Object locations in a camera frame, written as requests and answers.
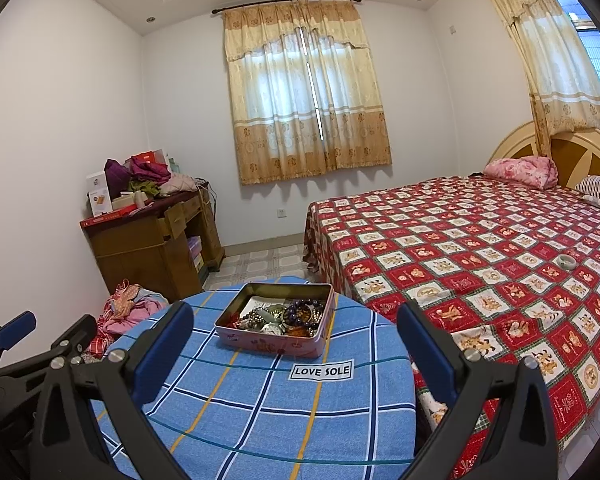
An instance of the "wall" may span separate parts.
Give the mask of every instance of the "wall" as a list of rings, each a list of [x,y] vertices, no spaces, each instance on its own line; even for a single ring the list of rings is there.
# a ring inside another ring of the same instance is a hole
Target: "wall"
[[[141,39],[93,0],[12,0],[0,15],[0,324],[45,351],[108,293],[78,226],[87,174],[147,147]]]
[[[439,0],[427,14],[453,101],[460,174],[481,171],[500,141],[532,120],[522,61],[490,0]]]
[[[315,200],[403,186],[458,172],[448,87],[424,12],[365,2],[360,15],[372,48],[392,147],[392,167],[240,186],[222,47],[222,18],[198,16],[143,38],[147,124],[153,149],[166,148],[184,173],[218,192],[222,243],[299,233]],[[286,208],[287,218],[276,217]]]

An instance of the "pink floral pillow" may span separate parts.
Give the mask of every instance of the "pink floral pillow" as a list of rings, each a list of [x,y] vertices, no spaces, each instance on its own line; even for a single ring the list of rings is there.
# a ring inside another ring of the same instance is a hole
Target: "pink floral pillow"
[[[558,184],[558,169],[545,156],[497,158],[484,168],[485,176],[505,182],[519,182],[536,189],[549,189]]]

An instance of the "headboard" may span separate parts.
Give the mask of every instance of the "headboard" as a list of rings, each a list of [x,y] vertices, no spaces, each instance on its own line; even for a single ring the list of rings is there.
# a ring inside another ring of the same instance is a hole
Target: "headboard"
[[[491,160],[527,155],[538,155],[533,121],[505,137]],[[558,168],[558,184],[573,189],[587,175],[600,175],[600,130],[557,134],[551,139],[551,155]]]

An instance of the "red checkered bedspread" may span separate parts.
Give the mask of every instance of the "red checkered bedspread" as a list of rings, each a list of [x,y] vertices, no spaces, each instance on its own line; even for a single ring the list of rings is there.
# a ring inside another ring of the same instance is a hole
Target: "red checkered bedspread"
[[[438,178],[313,203],[304,243],[311,270],[391,320],[413,298],[461,349],[535,357],[560,449],[584,425],[600,393],[600,209],[577,193]],[[558,267],[559,254],[577,268]],[[414,371],[434,426],[446,406]],[[471,467],[495,407],[485,405],[456,475]]]

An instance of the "yellow curtain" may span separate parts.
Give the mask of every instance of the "yellow curtain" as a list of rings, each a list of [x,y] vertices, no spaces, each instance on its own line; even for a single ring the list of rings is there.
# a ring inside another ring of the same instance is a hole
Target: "yellow curtain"
[[[242,184],[391,163],[378,84],[352,3],[227,10],[224,49]]]
[[[491,0],[525,67],[538,147],[560,132],[600,130],[600,78],[557,0]]]

